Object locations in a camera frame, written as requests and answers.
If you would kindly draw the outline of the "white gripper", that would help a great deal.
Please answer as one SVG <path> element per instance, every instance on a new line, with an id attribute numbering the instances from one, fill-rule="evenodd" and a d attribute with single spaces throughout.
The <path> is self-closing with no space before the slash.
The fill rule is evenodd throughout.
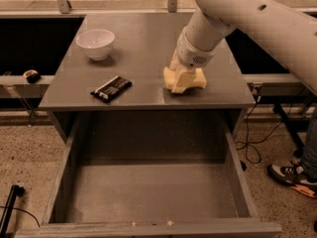
<path id="1" fill-rule="evenodd" d="M 178 67 L 179 63 L 187 67 L 204 67 L 215 55 L 215 51 L 201 51 L 195 48 L 186 35 L 184 28 L 177 40 L 176 51 L 174 51 L 169 69 L 175 70 L 171 87 L 172 93 L 181 94 L 192 85 L 196 78 L 194 69 L 184 66 Z"/>

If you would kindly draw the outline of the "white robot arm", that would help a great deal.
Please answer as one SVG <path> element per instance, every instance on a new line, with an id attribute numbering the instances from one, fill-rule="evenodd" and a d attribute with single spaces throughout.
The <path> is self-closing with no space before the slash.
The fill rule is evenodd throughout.
<path id="1" fill-rule="evenodd" d="M 206 86 L 202 68 L 238 29 L 317 94 L 317 21 L 272 0 L 195 0 L 197 9 L 163 72 L 166 88 Z"/>

